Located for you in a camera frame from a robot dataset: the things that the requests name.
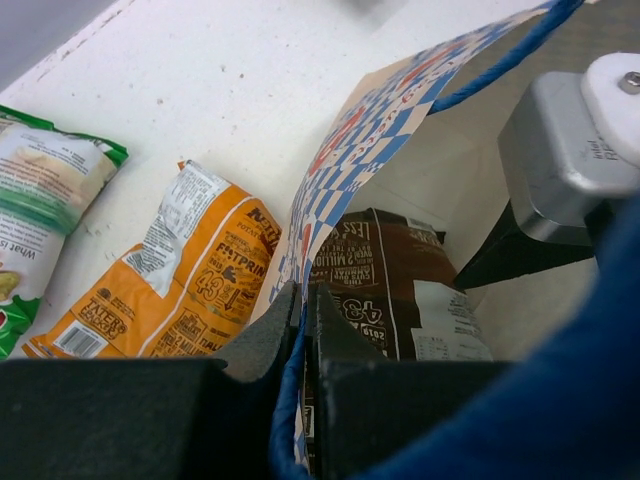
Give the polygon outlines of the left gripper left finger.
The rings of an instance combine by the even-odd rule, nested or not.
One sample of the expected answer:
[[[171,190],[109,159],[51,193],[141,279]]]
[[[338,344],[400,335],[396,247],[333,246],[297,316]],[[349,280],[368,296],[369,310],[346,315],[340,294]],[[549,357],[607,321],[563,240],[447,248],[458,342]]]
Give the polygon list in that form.
[[[10,360],[5,479],[266,479],[298,288],[204,357]]]

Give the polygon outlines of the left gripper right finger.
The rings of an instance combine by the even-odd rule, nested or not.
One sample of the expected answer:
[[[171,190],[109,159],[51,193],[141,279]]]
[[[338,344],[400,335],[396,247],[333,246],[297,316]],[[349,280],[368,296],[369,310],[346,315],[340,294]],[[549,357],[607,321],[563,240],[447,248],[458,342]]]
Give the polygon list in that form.
[[[312,474],[345,479],[452,417],[505,362],[389,360],[348,324],[325,285],[309,290],[304,421]]]

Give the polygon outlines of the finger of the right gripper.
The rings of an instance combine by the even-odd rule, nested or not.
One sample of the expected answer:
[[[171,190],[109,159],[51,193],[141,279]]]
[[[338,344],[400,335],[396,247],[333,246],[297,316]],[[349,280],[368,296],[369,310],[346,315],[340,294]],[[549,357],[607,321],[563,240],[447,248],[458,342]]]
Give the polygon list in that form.
[[[593,258],[600,239],[600,206],[585,217],[585,226],[586,246],[534,240],[520,230],[508,203],[454,284],[462,290],[478,288]]]

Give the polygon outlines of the orange chips bag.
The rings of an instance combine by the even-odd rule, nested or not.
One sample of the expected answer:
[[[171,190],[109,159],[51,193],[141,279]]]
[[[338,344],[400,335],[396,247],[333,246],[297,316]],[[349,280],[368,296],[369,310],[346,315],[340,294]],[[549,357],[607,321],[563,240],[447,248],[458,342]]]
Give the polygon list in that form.
[[[280,235],[261,200],[183,162],[144,240],[22,350],[33,358],[209,355],[248,324]]]

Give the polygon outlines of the blue checkered paper bag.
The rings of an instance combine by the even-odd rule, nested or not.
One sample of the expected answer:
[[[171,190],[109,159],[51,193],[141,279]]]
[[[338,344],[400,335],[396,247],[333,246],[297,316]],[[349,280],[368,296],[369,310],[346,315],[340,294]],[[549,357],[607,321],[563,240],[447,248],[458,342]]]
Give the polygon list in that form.
[[[296,284],[269,437],[274,478],[310,477],[295,421],[309,290],[325,285],[310,276],[339,220],[374,208],[424,222],[443,233],[457,276],[510,203],[498,137],[527,87],[616,52],[639,56],[637,2],[546,1],[361,79],[303,176],[254,310],[253,323]],[[593,258],[466,290],[453,281],[488,362],[507,368],[452,417],[345,479],[638,477],[639,190],[597,206]]]

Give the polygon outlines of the green cassava chips bag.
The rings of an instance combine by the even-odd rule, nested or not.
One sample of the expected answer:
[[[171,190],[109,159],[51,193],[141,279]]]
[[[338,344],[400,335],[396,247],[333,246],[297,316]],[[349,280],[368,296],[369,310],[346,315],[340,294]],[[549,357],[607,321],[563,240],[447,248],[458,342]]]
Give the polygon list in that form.
[[[126,162],[125,147],[1,109],[1,357],[36,318],[66,238]]]

